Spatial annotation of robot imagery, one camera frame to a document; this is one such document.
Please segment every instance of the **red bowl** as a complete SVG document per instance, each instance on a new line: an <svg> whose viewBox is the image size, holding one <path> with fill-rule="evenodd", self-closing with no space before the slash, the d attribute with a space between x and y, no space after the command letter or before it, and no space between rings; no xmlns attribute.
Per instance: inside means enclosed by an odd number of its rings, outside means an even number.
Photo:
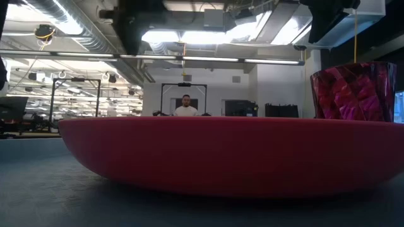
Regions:
<svg viewBox="0 0 404 227"><path fill-rule="evenodd" d="M404 125L242 117L63 120L76 159L118 182L182 194L315 197L403 171Z"/></svg>

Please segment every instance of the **gray floor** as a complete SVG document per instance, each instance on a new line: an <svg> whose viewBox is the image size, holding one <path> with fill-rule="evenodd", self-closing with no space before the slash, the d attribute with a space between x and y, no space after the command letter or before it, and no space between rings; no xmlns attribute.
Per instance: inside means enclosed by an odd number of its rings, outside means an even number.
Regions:
<svg viewBox="0 0 404 227"><path fill-rule="evenodd" d="M0 166L0 226L404 226L404 175L316 200L235 200L110 182L64 156Z"/></svg>

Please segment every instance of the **magenta vase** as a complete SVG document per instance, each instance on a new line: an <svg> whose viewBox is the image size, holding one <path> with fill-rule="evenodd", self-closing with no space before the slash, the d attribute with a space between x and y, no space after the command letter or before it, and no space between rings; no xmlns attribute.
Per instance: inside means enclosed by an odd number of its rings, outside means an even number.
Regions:
<svg viewBox="0 0 404 227"><path fill-rule="evenodd" d="M394 121L396 65L367 62L311 76L316 118Z"/></svg>

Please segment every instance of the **man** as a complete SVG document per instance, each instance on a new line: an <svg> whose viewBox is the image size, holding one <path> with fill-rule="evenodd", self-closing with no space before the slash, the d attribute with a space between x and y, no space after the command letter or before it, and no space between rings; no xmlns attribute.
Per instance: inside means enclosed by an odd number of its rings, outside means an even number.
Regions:
<svg viewBox="0 0 404 227"><path fill-rule="evenodd" d="M192 117L192 116L197 116L198 115L198 110L196 110L194 107L190 106L191 104L191 97L189 95L184 95L182 97L182 106L178 107L174 115L179 116L179 117Z"/></svg>

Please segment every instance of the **blue-gray floor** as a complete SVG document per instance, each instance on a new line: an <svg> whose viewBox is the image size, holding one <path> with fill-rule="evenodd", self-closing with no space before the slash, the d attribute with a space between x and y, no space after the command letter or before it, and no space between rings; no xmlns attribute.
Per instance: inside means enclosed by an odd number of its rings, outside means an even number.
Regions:
<svg viewBox="0 0 404 227"><path fill-rule="evenodd" d="M246 201L120 185L63 156L1 164L0 226L404 226L404 175L327 199Z"/></svg>

